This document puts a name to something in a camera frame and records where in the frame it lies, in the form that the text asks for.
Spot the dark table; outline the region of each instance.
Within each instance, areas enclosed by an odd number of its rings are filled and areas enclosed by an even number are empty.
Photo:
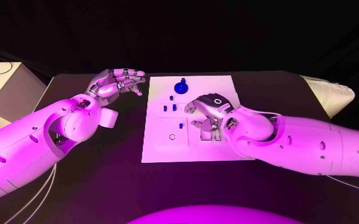
[[[125,223],[177,206],[225,204],[284,215],[305,223],[359,223],[359,190],[325,176],[265,162],[141,163],[150,76],[232,75],[240,103],[259,111],[330,121],[302,78],[291,73],[148,74],[144,95],[125,93],[109,109],[112,129],[98,127],[57,163],[52,191],[27,223]],[[57,75],[37,109],[82,93],[95,75]],[[4,221],[37,192],[49,172],[0,199]],[[13,223],[21,223],[41,197]]]

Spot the white board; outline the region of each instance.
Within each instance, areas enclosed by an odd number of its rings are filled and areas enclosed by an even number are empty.
[[[186,79],[189,91],[177,94],[174,85],[181,78]],[[191,120],[203,121],[206,117],[197,111],[184,113],[184,106],[209,93],[220,94],[235,108],[239,106],[230,76],[150,77],[142,163],[251,160],[233,152],[220,132],[201,132],[190,124]]]

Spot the blue object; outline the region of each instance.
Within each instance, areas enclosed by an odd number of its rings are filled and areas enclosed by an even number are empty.
[[[189,86],[186,84],[184,78],[181,78],[181,81],[174,85],[174,92],[177,94],[184,94],[189,91]]]

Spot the beige box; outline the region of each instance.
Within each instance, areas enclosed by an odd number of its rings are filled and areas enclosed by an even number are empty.
[[[11,64],[0,62],[0,128],[33,112],[46,90],[24,64]]]

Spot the robotic arm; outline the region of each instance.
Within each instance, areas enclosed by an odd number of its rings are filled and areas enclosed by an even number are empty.
[[[207,119],[191,124],[206,132],[217,128],[242,157],[310,175],[359,176],[359,131],[323,121],[233,109],[219,94],[201,95],[184,107]]]
[[[106,69],[86,92],[60,100],[0,129],[0,197],[31,182],[70,149],[93,135],[98,125],[112,128],[118,113],[105,108],[119,93],[141,95],[144,72]]]

